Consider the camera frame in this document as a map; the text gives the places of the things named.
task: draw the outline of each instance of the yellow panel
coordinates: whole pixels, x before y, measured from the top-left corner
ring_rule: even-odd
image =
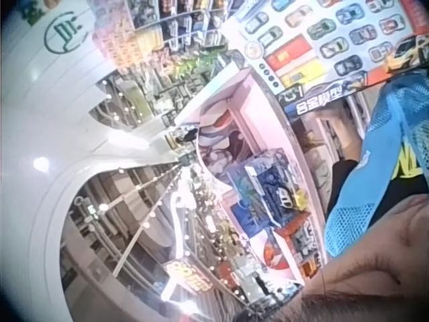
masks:
[[[303,64],[292,72],[289,72],[281,77],[282,84],[285,87],[290,87],[294,84],[306,84],[325,73],[324,65],[319,59],[313,59],[306,64]]]

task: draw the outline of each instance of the yellow toy car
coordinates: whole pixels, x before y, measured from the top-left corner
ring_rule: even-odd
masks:
[[[387,55],[385,67],[388,73],[415,67],[429,61],[429,35],[408,36],[397,43]]]

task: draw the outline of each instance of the toy display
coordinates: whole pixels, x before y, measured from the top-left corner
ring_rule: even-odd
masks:
[[[289,119],[429,62],[415,0],[246,1],[223,25]]]

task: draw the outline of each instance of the white wall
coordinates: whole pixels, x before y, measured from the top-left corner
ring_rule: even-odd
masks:
[[[78,189],[93,175],[118,167],[171,162],[173,156],[119,149],[109,128],[88,111],[103,99],[95,83],[114,66],[91,38],[63,55],[43,45],[44,29],[75,11],[87,30],[94,18],[84,0],[62,0],[30,28],[14,13],[2,30],[1,274],[2,288],[25,318],[71,322],[60,283],[64,218]],[[34,158],[50,161],[47,173]]]

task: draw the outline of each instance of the sign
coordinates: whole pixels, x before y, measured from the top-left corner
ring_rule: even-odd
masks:
[[[222,31],[293,119],[428,64],[427,21],[418,0],[254,0]]]
[[[46,49],[57,55],[68,54],[80,47],[88,37],[88,32],[77,22],[73,11],[61,13],[47,26],[44,34]]]
[[[201,294],[213,287],[213,283],[198,268],[189,263],[186,257],[172,260],[164,265],[171,278],[177,280],[184,288]]]

